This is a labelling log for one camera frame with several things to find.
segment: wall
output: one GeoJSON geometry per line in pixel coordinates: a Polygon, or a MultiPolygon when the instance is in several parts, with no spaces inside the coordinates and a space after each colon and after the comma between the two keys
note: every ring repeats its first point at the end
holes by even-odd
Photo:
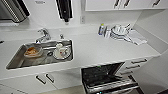
{"type": "Polygon", "coordinates": [[[56,0],[24,0],[30,16],[23,23],[16,27],[0,27],[0,31],[37,30],[41,28],[66,28],[80,25],[81,4],[80,0],[72,0],[73,18],[69,25],[59,18],[56,0]],[[44,1],[44,4],[37,4],[35,1],[44,1]]]}
{"type": "MultiPolygon", "coordinates": [[[[136,25],[168,43],[168,10],[144,10],[136,25]]],[[[167,67],[168,50],[165,49],[160,57],[151,59],[133,76],[139,82],[145,94],[154,94],[168,89],[167,67]]]]}
{"type": "Polygon", "coordinates": [[[69,25],[60,20],[56,0],[24,0],[30,16],[19,26],[0,27],[0,31],[38,30],[41,28],[57,29],[78,27],[90,24],[122,24],[131,23],[133,26],[137,21],[141,10],[136,11],[106,11],[106,12],[85,12],[85,0],[72,0],[73,18],[69,25]],[[35,1],[44,1],[44,4],[37,4],[35,1]],[[80,23],[81,16],[85,16],[85,24],[80,23]]]}

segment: faucet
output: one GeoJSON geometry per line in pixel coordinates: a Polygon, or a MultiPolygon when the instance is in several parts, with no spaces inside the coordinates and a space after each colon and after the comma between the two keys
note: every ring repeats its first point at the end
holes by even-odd
{"type": "Polygon", "coordinates": [[[43,32],[44,36],[36,39],[36,43],[41,43],[42,41],[50,40],[50,34],[46,28],[40,29],[38,32],[43,32]]]}

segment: drawer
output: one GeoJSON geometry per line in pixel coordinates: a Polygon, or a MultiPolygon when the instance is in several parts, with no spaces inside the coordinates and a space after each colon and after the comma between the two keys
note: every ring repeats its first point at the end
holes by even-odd
{"type": "Polygon", "coordinates": [[[147,63],[151,58],[139,58],[139,59],[133,59],[133,60],[127,60],[125,63],[121,66],[121,68],[118,70],[118,72],[123,71],[135,71],[139,68],[141,68],[144,64],[147,63]]]}
{"type": "Polygon", "coordinates": [[[132,70],[126,70],[126,71],[119,71],[116,73],[118,76],[129,76],[133,73],[132,70]]]}

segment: kitchen sink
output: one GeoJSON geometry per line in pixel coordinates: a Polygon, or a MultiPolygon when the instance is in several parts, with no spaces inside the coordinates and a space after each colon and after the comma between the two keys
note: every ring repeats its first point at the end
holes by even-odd
{"type": "Polygon", "coordinates": [[[71,40],[62,40],[62,41],[52,41],[47,43],[30,43],[24,44],[20,47],[17,51],[13,59],[7,65],[7,69],[16,69],[16,68],[23,68],[23,67],[31,67],[31,66],[38,66],[38,65],[45,65],[45,64],[52,64],[52,63],[60,63],[71,61],[73,59],[73,50],[72,50],[72,41],[71,40]],[[68,46],[71,50],[71,53],[65,59],[56,59],[52,54],[56,49],[56,45],[61,43],[63,46],[68,46]],[[40,57],[33,57],[27,58],[24,56],[24,53],[27,51],[28,48],[34,46],[41,46],[43,48],[43,54],[40,57]]]}

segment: wall cabinet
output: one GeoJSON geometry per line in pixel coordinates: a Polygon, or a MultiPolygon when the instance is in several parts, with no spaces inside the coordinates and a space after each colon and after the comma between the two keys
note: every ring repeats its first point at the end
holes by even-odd
{"type": "Polygon", "coordinates": [[[28,94],[42,93],[81,85],[80,68],[1,80],[4,84],[28,94]]]}
{"type": "Polygon", "coordinates": [[[168,0],[86,0],[85,11],[166,9],[168,0]]]}
{"type": "Polygon", "coordinates": [[[122,0],[119,10],[147,9],[151,0],[122,0]]]}
{"type": "Polygon", "coordinates": [[[152,0],[148,8],[150,9],[167,9],[168,0],[152,0]]]}
{"type": "Polygon", "coordinates": [[[86,0],[85,11],[118,10],[121,0],[86,0]]]}

